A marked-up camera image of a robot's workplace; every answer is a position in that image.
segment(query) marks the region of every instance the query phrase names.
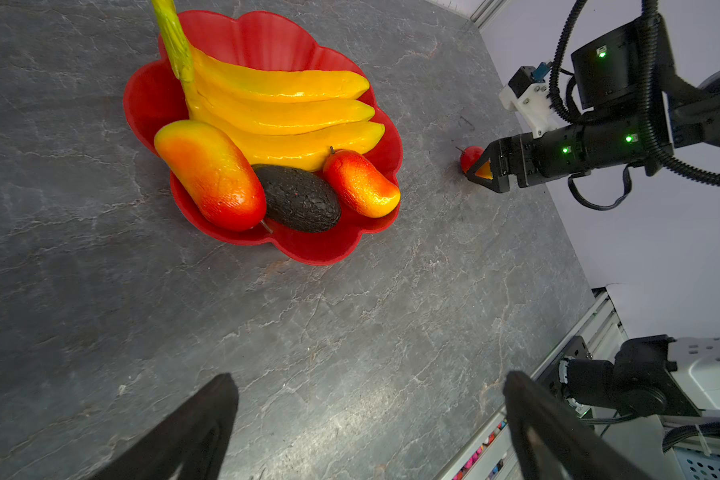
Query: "small red fruit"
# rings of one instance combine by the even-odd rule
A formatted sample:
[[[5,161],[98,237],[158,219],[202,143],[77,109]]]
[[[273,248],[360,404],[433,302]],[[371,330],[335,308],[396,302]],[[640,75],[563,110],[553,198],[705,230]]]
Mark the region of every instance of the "small red fruit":
[[[484,151],[484,148],[475,146],[467,147],[467,149],[463,151],[460,161],[461,171],[463,171],[465,175],[467,174],[467,170],[469,170],[472,165],[474,165],[474,162],[478,161]],[[475,175],[480,178],[491,180],[494,176],[490,172],[490,162],[487,162],[485,165],[480,167],[478,171],[475,172]]]

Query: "red fruit bowl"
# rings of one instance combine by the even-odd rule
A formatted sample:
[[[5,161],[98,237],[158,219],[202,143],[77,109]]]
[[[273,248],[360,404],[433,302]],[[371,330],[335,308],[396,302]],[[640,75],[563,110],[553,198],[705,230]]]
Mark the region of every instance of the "red fruit bowl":
[[[306,30],[287,18],[270,12],[250,12],[237,20],[222,14],[192,10],[179,14],[184,33],[196,48],[223,62],[259,70],[348,70],[365,77],[352,60],[321,47]],[[189,118],[181,84],[173,76],[163,40],[158,38],[161,59],[144,65],[125,87],[123,107],[128,125],[141,143],[157,155],[154,137],[163,125]],[[403,144],[398,130],[376,104],[373,86],[360,101],[376,110],[372,121],[384,124],[384,137],[365,157],[382,174],[398,185],[395,177],[403,162]],[[342,205],[342,218],[321,234],[303,234],[269,218],[269,232],[263,225],[245,232],[232,232],[206,220],[179,180],[170,175],[173,199],[184,216],[200,229],[222,242],[260,245],[270,242],[285,255],[310,265],[330,265],[345,259],[363,234],[376,234],[389,228],[400,206],[382,218],[367,218]]]

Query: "black cable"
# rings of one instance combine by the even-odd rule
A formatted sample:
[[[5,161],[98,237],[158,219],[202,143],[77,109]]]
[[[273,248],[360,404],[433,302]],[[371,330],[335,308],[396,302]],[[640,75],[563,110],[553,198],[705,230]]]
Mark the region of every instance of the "black cable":
[[[628,164],[624,167],[624,171],[621,173],[621,180],[624,182],[624,195],[621,197],[616,198],[616,201],[613,202],[611,205],[597,205],[593,204],[592,202],[588,201],[586,198],[584,198],[580,193],[579,189],[576,187],[576,184],[574,183],[574,178],[581,178],[585,176],[588,172],[580,172],[578,174],[573,174],[570,177],[568,177],[568,190],[570,190],[570,194],[574,196],[577,202],[585,206],[586,208],[591,208],[592,210],[597,210],[599,212],[605,212],[608,210],[613,210],[617,206],[621,205],[621,202],[624,201],[627,195],[630,194],[632,191],[632,177],[630,177],[630,167],[632,165]]]
[[[552,67],[554,66],[554,62],[550,62],[547,67],[550,68],[550,71],[552,70]],[[571,77],[574,76],[574,72],[568,72],[565,68],[560,67],[560,72],[565,73],[566,75],[570,75]]]
[[[586,0],[576,0],[574,7],[568,14],[568,19],[565,21],[563,31],[560,34],[560,40],[557,43],[557,49],[554,53],[554,60],[552,61],[552,70],[550,72],[550,102],[552,103],[552,109],[555,110],[560,118],[568,122],[569,124],[595,124],[601,119],[584,120],[581,117],[573,115],[563,104],[563,99],[560,97],[560,72],[562,69],[560,66],[563,64],[563,56],[565,56],[565,49],[568,47],[568,41],[570,40],[570,34],[574,30],[576,20],[578,20],[581,11],[584,10]]]
[[[565,106],[568,108],[568,112],[573,115],[576,119],[581,116],[579,108],[576,106],[574,101],[574,88],[576,87],[576,77],[571,77],[568,81],[568,85],[565,86]]]
[[[699,430],[701,430],[701,434],[704,436],[720,438],[720,422],[704,423],[699,425]],[[662,451],[666,452],[686,438],[699,435],[699,430],[696,429],[695,425],[687,425],[669,430],[666,435],[664,435],[664,440],[661,444]]]
[[[583,7],[586,0],[577,0],[576,5]],[[659,0],[643,0],[643,14],[640,21],[640,76],[637,82],[638,109],[640,112],[640,139],[646,142],[646,150],[659,160],[662,166],[674,173],[702,184],[715,185],[720,187],[720,174],[693,167],[672,155],[668,154],[659,146],[659,137],[651,122],[650,108],[653,96],[653,69],[656,64],[656,50],[659,45]],[[557,76],[552,69],[555,87],[557,87]],[[550,93],[553,93],[553,85],[550,85]]]
[[[618,411],[618,410],[616,410],[616,411],[614,412],[613,418],[615,418],[617,415],[619,415],[619,411]],[[610,425],[606,425],[605,428],[603,428],[603,431],[600,432],[600,437],[601,437],[601,438],[605,435],[605,432],[608,431],[608,428],[610,428]]]
[[[622,415],[621,417],[611,417],[611,418],[582,418],[580,421],[588,426],[593,425],[615,425],[617,423],[624,423],[628,422],[629,420],[634,420],[637,418],[637,415],[631,413],[629,415]]]

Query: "white wall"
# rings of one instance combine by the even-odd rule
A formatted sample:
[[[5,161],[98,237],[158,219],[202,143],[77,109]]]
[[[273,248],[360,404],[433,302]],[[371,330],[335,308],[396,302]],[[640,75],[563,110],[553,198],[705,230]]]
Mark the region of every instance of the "white wall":
[[[441,5],[462,17],[470,18],[473,13],[478,10],[483,0],[429,0],[430,2]]]
[[[513,0],[483,29],[502,82],[521,65],[552,59],[573,3]],[[720,0],[664,0],[660,12],[680,76],[700,84],[718,72]],[[573,50],[639,14],[639,0],[590,0],[565,66],[571,68]],[[720,172],[719,148],[695,145],[676,156]],[[590,201],[610,204],[621,195],[621,170],[596,170],[577,184]],[[720,188],[668,170],[647,178],[632,169],[632,178],[633,193],[610,212],[578,205],[565,180],[547,184],[587,279],[592,287],[608,287],[630,337],[720,336]]]

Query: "white bracket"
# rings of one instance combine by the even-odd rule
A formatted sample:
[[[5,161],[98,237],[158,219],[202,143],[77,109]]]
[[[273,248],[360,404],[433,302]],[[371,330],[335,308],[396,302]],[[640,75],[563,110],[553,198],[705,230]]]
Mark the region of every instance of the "white bracket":
[[[667,359],[677,362],[672,378],[696,407],[720,410],[720,337],[679,338]]]
[[[508,85],[499,93],[499,100],[507,110],[520,112],[528,122],[534,138],[540,138],[551,130],[549,117],[552,114],[552,102],[547,98],[548,94],[547,82],[532,84],[519,98],[514,96]]]

